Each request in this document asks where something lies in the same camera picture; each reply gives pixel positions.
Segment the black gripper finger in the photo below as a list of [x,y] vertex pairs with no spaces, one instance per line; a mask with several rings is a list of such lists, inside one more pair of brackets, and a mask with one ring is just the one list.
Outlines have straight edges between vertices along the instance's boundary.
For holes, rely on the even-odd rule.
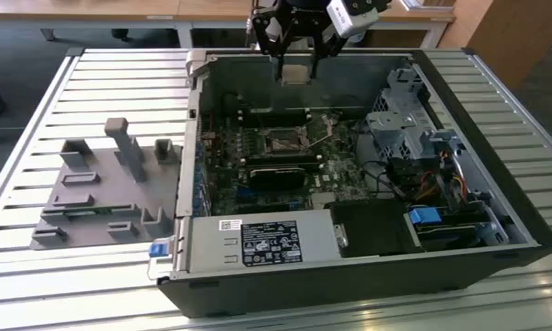
[[313,51],[310,59],[310,78],[314,79],[317,75],[318,62],[328,57],[338,55],[346,38],[342,38],[336,32],[330,35],[328,40],[324,39],[324,31],[329,28],[330,23],[318,24],[312,32],[310,39],[313,41]]
[[284,52],[281,43],[281,26],[273,10],[252,10],[250,26],[256,36],[260,51],[270,57],[274,80],[282,77]]

